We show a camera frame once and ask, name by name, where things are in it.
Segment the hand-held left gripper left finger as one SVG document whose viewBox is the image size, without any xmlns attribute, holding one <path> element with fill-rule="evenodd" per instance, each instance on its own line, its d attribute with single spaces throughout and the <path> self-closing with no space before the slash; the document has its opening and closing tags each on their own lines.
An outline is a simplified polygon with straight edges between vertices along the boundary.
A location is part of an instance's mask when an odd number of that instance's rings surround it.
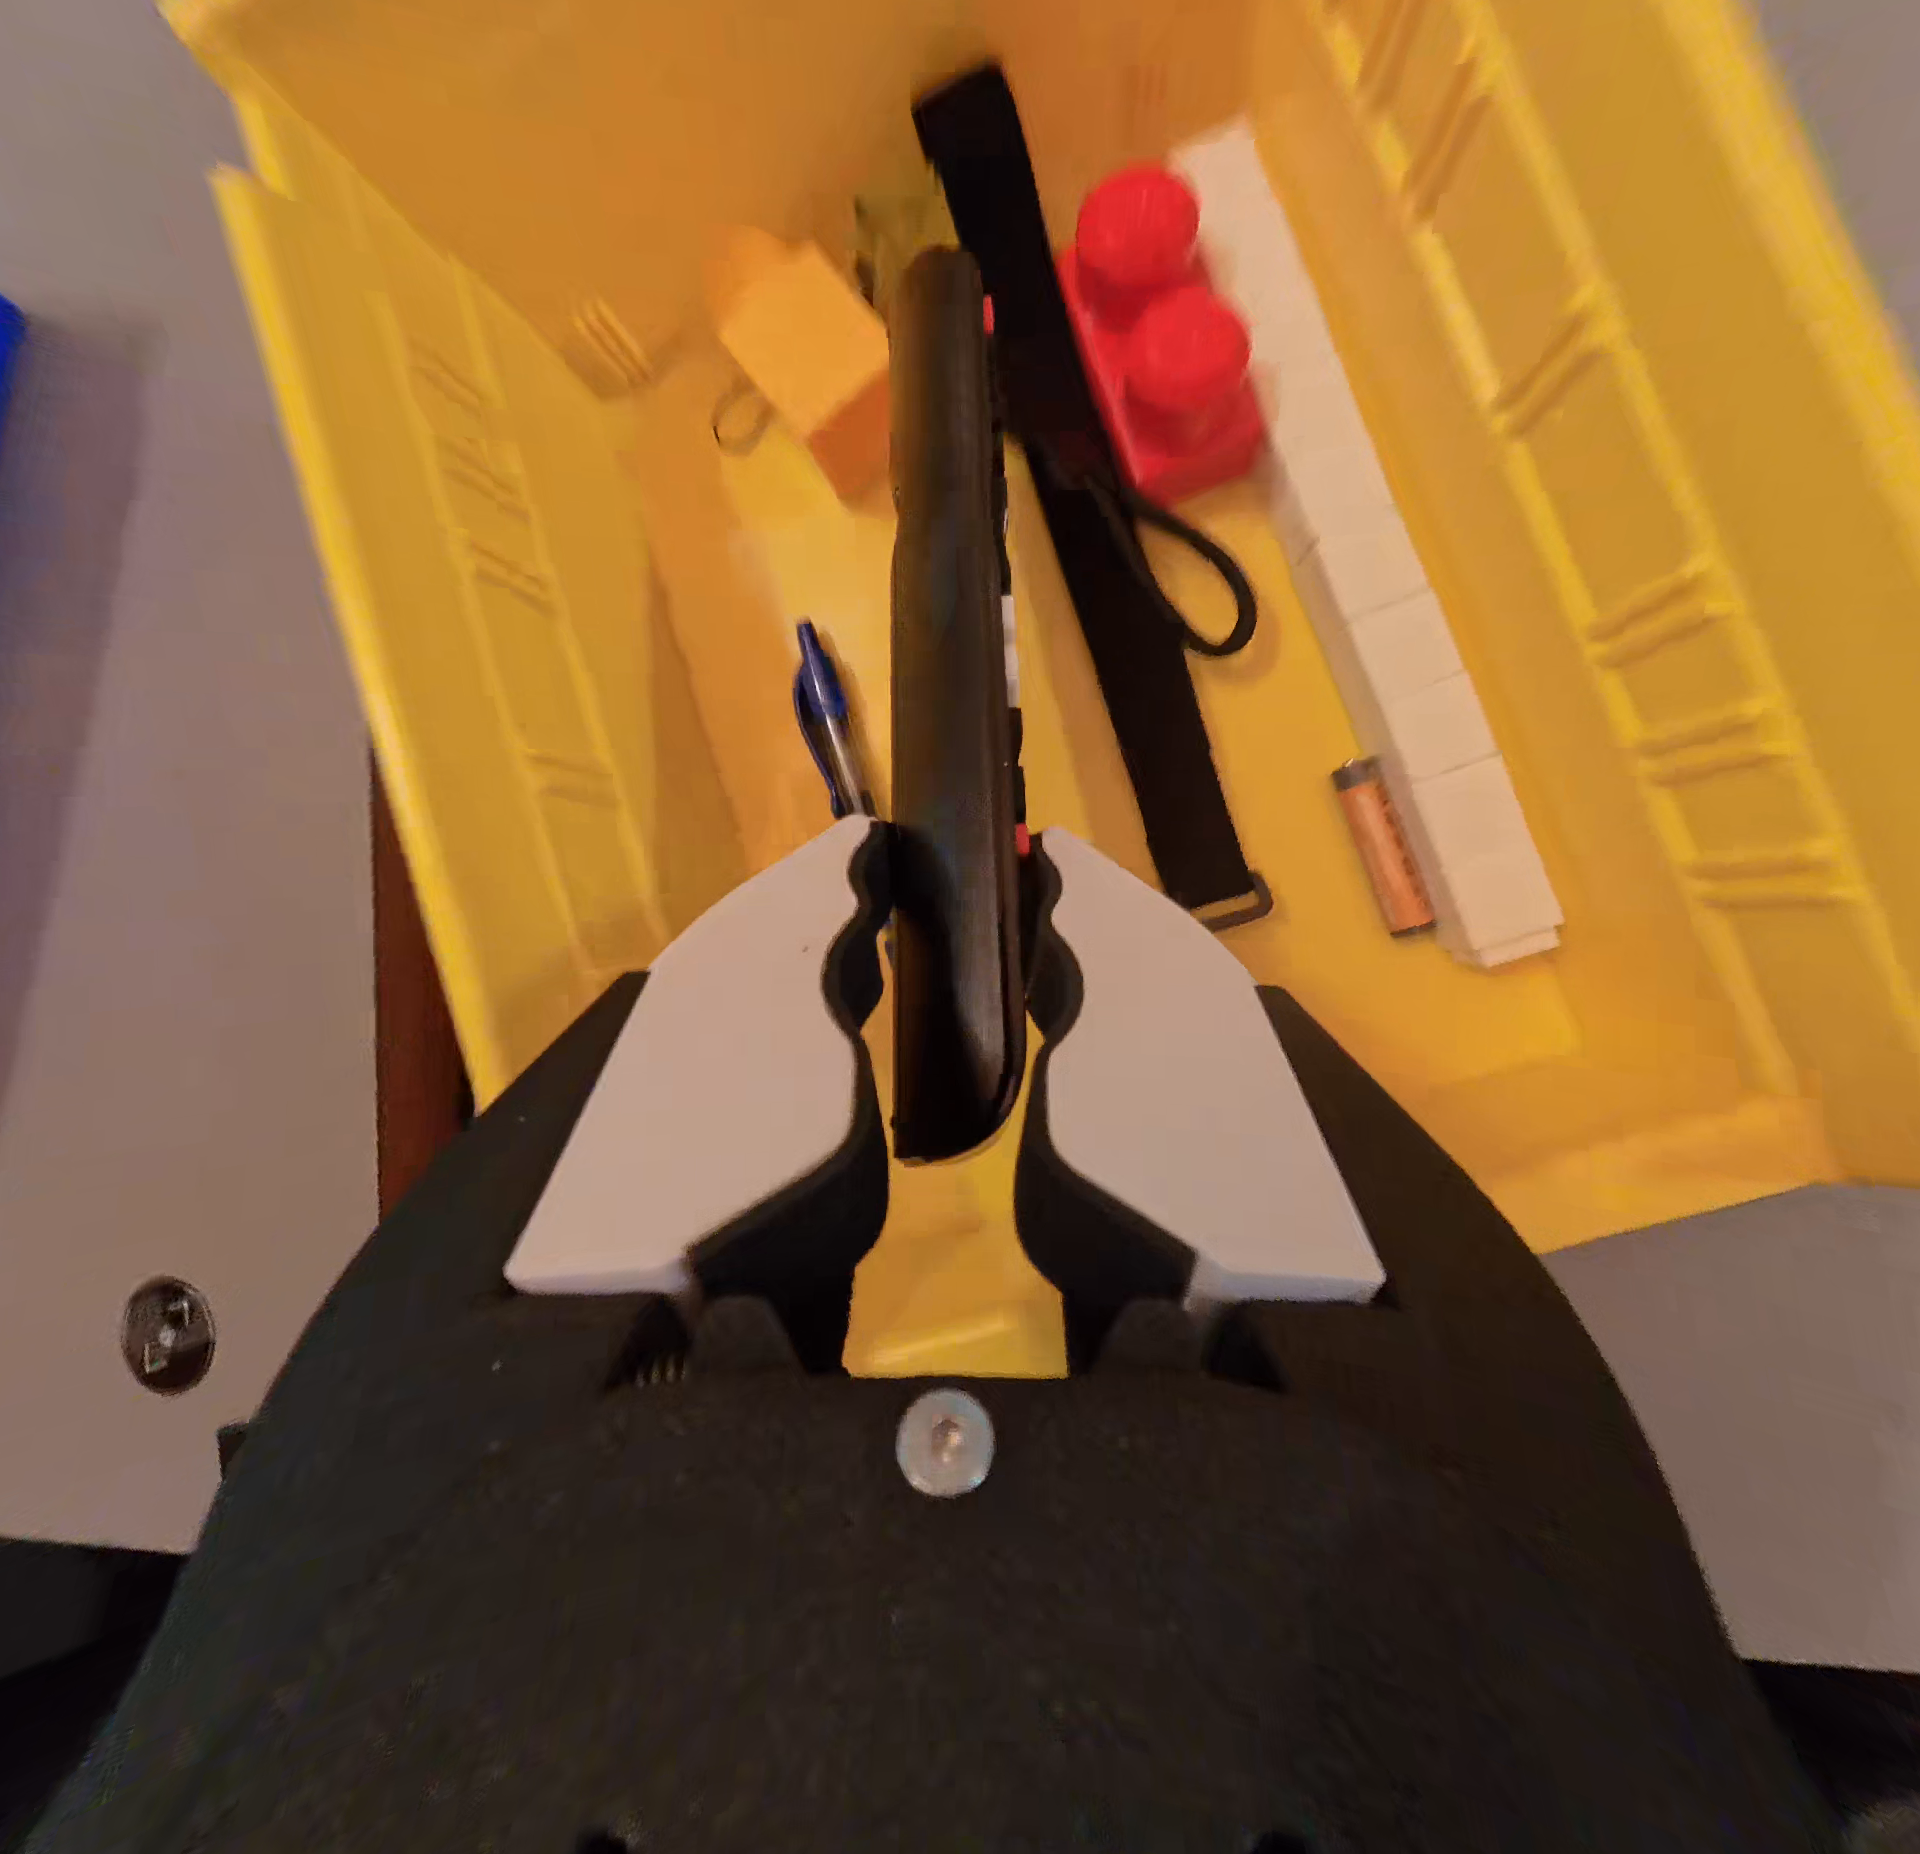
<svg viewBox="0 0 1920 1854">
<path fill-rule="evenodd" d="M 513 1248 L 522 1297 L 768 1302 L 843 1372 L 889 1214 L 862 1026 L 883 1000 L 889 831 L 841 818 L 701 912 L 640 979 Z"/>
</svg>

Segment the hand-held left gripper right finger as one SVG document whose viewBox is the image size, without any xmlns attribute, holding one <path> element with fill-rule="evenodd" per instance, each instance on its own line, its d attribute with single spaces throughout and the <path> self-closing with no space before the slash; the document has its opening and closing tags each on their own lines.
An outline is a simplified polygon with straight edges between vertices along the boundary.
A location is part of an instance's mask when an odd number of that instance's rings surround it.
<svg viewBox="0 0 1920 1854">
<path fill-rule="evenodd" d="M 1246 1302 L 1367 1306 L 1385 1264 L 1266 1013 L 1185 907 L 1067 827 L 1036 838 L 1037 943 L 1014 1221 L 1068 1372 L 1126 1309 L 1210 1335 Z"/>
</svg>

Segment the black remote control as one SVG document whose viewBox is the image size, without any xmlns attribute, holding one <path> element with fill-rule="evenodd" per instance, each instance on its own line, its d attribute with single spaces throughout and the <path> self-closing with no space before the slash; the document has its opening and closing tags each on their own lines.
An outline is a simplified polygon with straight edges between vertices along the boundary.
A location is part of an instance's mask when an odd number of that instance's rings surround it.
<svg viewBox="0 0 1920 1854">
<path fill-rule="evenodd" d="M 1026 1070 L 1006 472 L 972 255 L 918 251 L 889 332 L 895 1155 L 943 1164 L 997 1133 Z"/>
</svg>

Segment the yellow plastic bin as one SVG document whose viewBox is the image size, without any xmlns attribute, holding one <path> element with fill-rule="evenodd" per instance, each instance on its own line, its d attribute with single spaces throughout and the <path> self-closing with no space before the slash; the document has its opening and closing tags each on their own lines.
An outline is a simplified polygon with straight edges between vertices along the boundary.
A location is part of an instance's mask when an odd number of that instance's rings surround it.
<svg viewBox="0 0 1920 1854">
<path fill-rule="evenodd" d="M 792 619 L 885 691 L 841 500 L 704 303 L 733 228 L 852 269 L 911 105 L 997 61 L 1068 232 L 1252 123 L 1560 902 L 1389 936 L 1266 487 L 1194 674 L 1279 912 L 1228 935 L 1536 1248 L 1917 1183 L 1917 392 L 1740 0 L 160 0 L 469 1086 L 811 840 Z"/>
</svg>

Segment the grey desk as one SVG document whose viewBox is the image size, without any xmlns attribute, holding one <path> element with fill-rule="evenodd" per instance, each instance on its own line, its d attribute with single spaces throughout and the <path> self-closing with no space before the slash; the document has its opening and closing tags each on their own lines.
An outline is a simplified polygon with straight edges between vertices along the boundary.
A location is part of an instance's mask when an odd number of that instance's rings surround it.
<svg viewBox="0 0 1920 1854">
<path fill-rule="evenodd" d="M 368 715 L 160 0 L 3 0 L 3 1533 L 183 1548 L 377 1207 Z M 1545 1248 L 1763 1661 L 1917 1667 L 1917 1188 Z M 147 1276 L 200 1385 L 122 1360 Z"/>
</svg>

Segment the round metal desk fitting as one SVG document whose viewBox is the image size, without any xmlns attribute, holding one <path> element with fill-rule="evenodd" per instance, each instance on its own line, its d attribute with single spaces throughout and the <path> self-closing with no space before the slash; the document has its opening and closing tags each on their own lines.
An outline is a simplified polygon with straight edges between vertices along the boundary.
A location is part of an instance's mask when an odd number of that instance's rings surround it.
<svg viewBox="0 0 1920 1854">
<path fill-rule="evenodd" d="M 117 1347 L 130 1380 L 147 1392 L 189 1392 L 217 1351 L 205 1293 L 181 1276 L 147 1276 L 124 1302 Z"/>
</svg>

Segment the orange battery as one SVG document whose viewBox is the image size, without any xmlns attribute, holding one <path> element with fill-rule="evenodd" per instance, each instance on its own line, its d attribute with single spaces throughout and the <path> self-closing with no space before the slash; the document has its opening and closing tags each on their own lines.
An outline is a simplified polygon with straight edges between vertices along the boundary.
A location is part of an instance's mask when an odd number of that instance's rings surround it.
<svg viewBox="0 0 1920 1854">
<path fill-rule="evenodd" d="M 1386 791 L 1381 761 L 1356 757 L 1336 767 L 1332 771 L 1332 794 L 1386 935 L 1429 935 L 1437 912 Z"/>
</svg>

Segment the blue pen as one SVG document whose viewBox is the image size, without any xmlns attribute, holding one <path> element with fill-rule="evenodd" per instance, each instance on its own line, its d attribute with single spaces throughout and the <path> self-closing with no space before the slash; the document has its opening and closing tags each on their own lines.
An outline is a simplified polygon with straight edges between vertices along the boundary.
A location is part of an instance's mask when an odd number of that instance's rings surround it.
<svg viewBox="0 0 1920 1854">
<path fill-rule="evenodd" d="M 846 691 L 827 639 L 807 616 L 797 619 L 797 670 L 792 679 L 792 706 L 804 735 L 807 757 L 813 761 L 830 791 L 833 818 L 872 817 L 872 781 L 866 775 Z"/>
</svg>

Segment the white segmented strip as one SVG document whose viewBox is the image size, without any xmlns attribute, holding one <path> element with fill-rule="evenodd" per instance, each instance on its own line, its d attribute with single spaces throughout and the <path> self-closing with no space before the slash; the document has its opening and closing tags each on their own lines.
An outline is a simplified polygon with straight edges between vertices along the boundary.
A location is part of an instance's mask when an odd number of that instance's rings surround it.
<svg viewBox="0 0 1920 1854">
<path fill-rule="evenodd" d="M 1360 757 L 1378 764 L 1437 936 L 1474 968 L 1560 943 L 1560 902 L 1444 600 L 1412 545 L 1252 123 L 1172 151 L 1198 249 L 1246 323 L 1266 503 Z"/>
</svg>

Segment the red toy block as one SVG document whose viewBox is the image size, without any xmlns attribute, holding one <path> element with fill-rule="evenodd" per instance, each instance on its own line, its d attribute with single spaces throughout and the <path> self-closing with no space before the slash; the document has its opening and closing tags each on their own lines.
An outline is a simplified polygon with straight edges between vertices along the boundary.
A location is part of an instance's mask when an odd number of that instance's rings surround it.
<svg viewBox="0 0 1920 1854">
<path fill-rule="evenodd" d="M 1081 198 L 1057 280 L 1121 480 L 1179 503 L 1246 477 L 1266 447 L 1252 337 L 1213 283 L 1198 190 L 1133 162 Z"/>
</svg>

